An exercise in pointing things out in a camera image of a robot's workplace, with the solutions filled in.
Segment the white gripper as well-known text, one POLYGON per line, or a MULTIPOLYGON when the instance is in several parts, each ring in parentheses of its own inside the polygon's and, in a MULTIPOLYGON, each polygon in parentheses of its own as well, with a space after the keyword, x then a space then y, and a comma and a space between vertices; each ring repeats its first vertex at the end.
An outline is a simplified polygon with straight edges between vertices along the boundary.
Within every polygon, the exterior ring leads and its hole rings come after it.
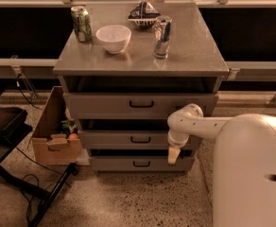
POLYGON ((184 147, 189 139, 188 134, 177 133, 170 131, 167 135, 168 143, 171 147, 168 148, 168 163, 170 165, 176 164, 176 161, 180 155, 180 148, 184 147))

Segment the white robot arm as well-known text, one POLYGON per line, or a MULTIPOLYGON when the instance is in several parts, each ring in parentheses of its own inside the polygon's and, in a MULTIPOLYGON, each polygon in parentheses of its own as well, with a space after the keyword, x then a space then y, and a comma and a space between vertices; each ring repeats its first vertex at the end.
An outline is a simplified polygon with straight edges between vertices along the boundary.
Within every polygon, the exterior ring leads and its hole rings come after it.
POLYGON ((168 163, 190 136, 213 140, 213 227, 276 227, 276 116, 205 117, 189 104, 168 119, 168 163))

